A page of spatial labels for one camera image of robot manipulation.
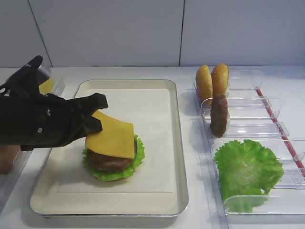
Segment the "hamburger bun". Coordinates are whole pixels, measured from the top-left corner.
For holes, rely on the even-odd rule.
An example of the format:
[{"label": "hamburger bun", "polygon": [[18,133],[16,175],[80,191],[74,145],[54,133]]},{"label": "hamburger bun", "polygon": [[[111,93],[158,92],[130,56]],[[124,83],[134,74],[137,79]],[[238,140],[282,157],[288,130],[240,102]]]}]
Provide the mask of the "hamburger bun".
[{"label": "hamburger bun", "polygon": [[225,94],[229,84],[229,67],[221,63],[211,72],[213,84],[213,97],[217,94]]},{"label": "hamburger bun", "polygon": [[[198,69],[196,74],[196,87],[198,89],[201,102],[213,97],[212,78],[207,65],[203,65]],[[211,100],[207,100],[204,102],[204,104],[210,105],[211,102]]]}]

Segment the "baking tray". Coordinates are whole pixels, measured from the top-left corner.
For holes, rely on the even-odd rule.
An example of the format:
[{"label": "baking tray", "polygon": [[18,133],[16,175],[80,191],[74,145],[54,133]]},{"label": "baking tray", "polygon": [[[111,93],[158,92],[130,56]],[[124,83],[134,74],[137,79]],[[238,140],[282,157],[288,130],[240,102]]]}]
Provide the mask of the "baking tray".
[{"label": "baking tray", "polygon": [[89,80],[75,97],[106,95],[101,110],[132,122],[145,159],[128,180],[104,183],[82,165],[85,139],[50,151],[29,204],[44,217],[175,218],[188,204],[177,92],[169,80]]}]

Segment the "yellow cheese slice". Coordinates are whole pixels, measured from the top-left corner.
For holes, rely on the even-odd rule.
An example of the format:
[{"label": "yellow cheese slice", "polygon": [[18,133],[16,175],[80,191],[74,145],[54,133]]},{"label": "yellow cheese slice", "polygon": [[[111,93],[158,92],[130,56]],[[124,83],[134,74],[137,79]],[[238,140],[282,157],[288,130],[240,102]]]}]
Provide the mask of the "yellow cheese slice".
[{"label": "yellow cheese slice", "polygon": [[87,148],[97,154],[134,159],[133,124],[122,122],[100,111],[92,116],[102,122],[103,130],[87,136]]},{"label": "yellow cheese slice", "polygon": [[39,92],[43,95],[52,92],[52,89],[55,85],[55,81],[53,79],[48,79],[39,85]]}]

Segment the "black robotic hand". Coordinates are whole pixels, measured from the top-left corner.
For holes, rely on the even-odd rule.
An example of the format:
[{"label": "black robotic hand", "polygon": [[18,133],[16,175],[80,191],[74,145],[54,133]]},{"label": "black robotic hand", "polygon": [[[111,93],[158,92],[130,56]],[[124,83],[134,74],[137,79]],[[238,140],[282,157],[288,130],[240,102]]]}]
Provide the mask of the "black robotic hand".
[{"label": "black robotic hand", "polygon": [[36,56],[0,86],[0,145],[20,145],[22,151],[61,147],[89,134],[102,131],[92,117],[108,108],[105,95],[65,100],[42,95],[42,57]]}]

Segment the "plastic lettuce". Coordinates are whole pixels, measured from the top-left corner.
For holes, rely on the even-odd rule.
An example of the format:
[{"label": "plastic lettuce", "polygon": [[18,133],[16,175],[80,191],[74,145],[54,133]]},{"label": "plastic lettuce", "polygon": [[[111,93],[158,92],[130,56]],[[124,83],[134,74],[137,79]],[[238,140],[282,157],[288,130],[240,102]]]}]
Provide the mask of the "plastic lettuce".
[{"label": "plastic lettuce", "polygon": [[137,140],[137,155],[135,157],[135,160],[131,164],[131,166],[129,166],[125,170],[123,170],[121,172],[106,172],[106,171],[96,170],[95,168],[91,167],[88,163],[87,148],[85,148],[83,151],[83,154],[84,154],[84,158],[82,161],[83,165],[94,177],[96,177],[97,179],[99,179],[101,181],[112,181],[112,180],[117,180],[120,178],[131,177],[133,175],[133,172],[135,171],[136,167],[138,167],[140,164],[142,164],[142,160],[145,158],[145,152],[144,152],[145,148],[143,145],[143,141],[140,138],[138,138],[137,135],[135,135],[134,137]]},{"label": "plastic lettuce", "polygon": [[228,142],[219,148],[214,159],[225,206],[232,212],[252,212],[267,198],[229,197],[267,195],[284,174],[272,150],[252,140]]}]

